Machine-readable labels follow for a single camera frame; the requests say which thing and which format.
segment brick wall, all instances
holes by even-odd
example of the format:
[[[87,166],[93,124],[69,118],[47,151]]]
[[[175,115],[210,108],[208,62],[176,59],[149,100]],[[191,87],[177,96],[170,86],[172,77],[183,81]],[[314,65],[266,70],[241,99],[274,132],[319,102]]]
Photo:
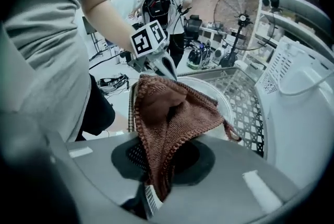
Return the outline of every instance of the brick wall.
[[[193,0],[193,8],[189,14],[199,15],[203,23],[213,22],[214,20],[220,21],[224,25],[224,30],[228,31],[230,28],[238,28],[235,16],[238,15],[241,9],[245,9],[250,15],[251,21],[255,22],[258,5],[259,0],[245,0],[244,2],[241,0]],[[253,25],[243,29],[243,34],[245,35],[252,34],[252,32]]]

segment white shelf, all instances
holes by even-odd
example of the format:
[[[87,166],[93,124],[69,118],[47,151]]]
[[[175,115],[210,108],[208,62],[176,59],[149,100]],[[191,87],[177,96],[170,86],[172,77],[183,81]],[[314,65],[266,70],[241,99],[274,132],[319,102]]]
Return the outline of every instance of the white shelf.
[[[256,54],[249,52],[248,55],[250,57],[253,57],[255,60],[257,60],[258,62],[260,62],[260,64],[263,64],[265,66],[265,68],[268,66],[268,64],[259,56],[257,56]]]
[[[266,15],[270,22],[274,22],[274,16],[272,13],[264,10],[262,10],[261,13]],[[306,28],[298,25],[292,20],[289,20],[277,14],[275,14],[275,24],[282,27],[286,31],[294,34],[296,37],[309,45],[312,49],[322,54],[331,62],[334,62],[333,51],[319,37],[317,37]]]
[[[331,37],[331,20],[318,7],[305,0],[280,0],[280,8],[288,9],[312,22]]]
[[[266,35],[264,35],[264,34],[260,34],[259,32],[256,32],[255,35],[256,35],[256,36],[259,36],[259,37],[261,37],[261,38],[264,38],[264,39],[265,39],[264,42],[266,42],[267,44],[269,44],[269,43],[273,43],[274,45],[278,45],[278,41],[275,40],[275,39],[273,39],[273,38],[270,38],[269,36],[266,36]]]

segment cable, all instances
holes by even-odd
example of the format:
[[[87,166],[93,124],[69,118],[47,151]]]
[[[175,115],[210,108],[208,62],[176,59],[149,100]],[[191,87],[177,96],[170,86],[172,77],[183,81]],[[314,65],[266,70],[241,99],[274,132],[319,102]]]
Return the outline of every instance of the cable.
[[[178,19],[177,19],[177,21],[176,21],[176,23],[175,23],[175,26],[174,26],[174,29],[173,29],[173,33],[172,33],[171,35],[174,35],[174,33],[175,33],[175,28],[176,28],[176,26],[177,26],[178,21],[181,19],[182,16],[184,16],[185,14],[187,14],[187,13],[190,11],[190,9],[191,9],[191,7],[190,7],[190,8],[187,8],[184,12],[182,12],[182,6],[181,6],[181,5],[178,5],[178,7],[176,8],[176,14],[179,13],[179,17],[178,17]],[[177,43],[175,42],[174,36],[173,36],[173,42],[174,42],[175,46],[176,46],[179,50],[182,50],[182,51],[185,50],[184,45],[183,45],[183,48],[182,48],[182,49],[177,45]]]
[[[117,93],[112,92],[110,95],[108,95],[107,100],[112,96],[121,94],[125,89],[127,89],[127,88],[125,87],[125,88],[114,91],[114,92],[117,92]]]
[[[121,55],[121,54],[124,53],[124,52],[127,52],[127,51],[119,52],[118,54],[116,54],[116,55],[114,55],[114,56],[112,56],[112,57],[110,57],[110,58],[108,58],[108,59],[106,59],[106,60],[100,61],[99,63],[96,63],[96,64],[94,64],[92,67],[90,67],[89,70],[93,69],[94,67],[98,66],[98,65],[101,64],[101,63],[104,63],[104,62],[106,62],[106,61],[109,61],[109,60],[111,60],[111,59],[113,59],[113,58],[115,58],[115,57]]]
[[[297,96],[297,95],[300,95],[300,94],[303,94],[311,89],[314,89],[316,88],[317,86],[319,86],[322,82],[324,82],[328,77],[330,76],[333,76],[334,75],[334,70],[331,71],[327,76],[325,76],[324,78],[322,78],[321,80],[319,80],[318,82],[314,83],[313,85],[309,86],[308,88],[305,88],[303,90],[300,90],[300,91],[297,91],[297,92],[285,92],[284,90],[282,90],[282,87],[281,87],[281,83],[280,83],[280,79],[277,79],[277,86],[278,86],[278,90],[279,92],[284,95],[284,96]]]
[[[206,48],[206,49],[207,49],[207,54],[205,54],[204,59],[202,59],[202,57],[203,57],[203,51],[201,50],[201,54],[200,54],[200,59],[201,59],[201,61],[199,62],[199,65],[200,65],[201,62],[203,62],[201,69],[203,69],[203,67],[204,67],[205,61],[206,61],[206,59],[207,59],[207,57],[208,57],[208,53],[209,53],[209,50],[210,50],[210,48]]]

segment knitted fabric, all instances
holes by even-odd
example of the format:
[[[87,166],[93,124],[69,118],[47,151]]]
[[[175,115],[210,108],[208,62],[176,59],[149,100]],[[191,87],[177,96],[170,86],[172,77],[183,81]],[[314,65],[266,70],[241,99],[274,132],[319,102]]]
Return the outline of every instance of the knitted fabric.
[[[171,189],[171,160],[186,141],[224,125],[230,140],[233,127],[220,115],[217,101],[189,86],[159,76],[141,75],[135,102],[135,123],[149,164],[149,182],[164,201]]]

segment black backpack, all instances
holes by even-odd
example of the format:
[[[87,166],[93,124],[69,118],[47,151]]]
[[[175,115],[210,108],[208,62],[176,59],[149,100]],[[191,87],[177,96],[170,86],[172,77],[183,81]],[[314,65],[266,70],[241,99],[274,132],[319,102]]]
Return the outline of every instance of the black backpack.
[[[175,0],[144,0],[142,5],[142,18],[144,25],[158,20],[165,30],[171,20],[171,6],[177,6]]]

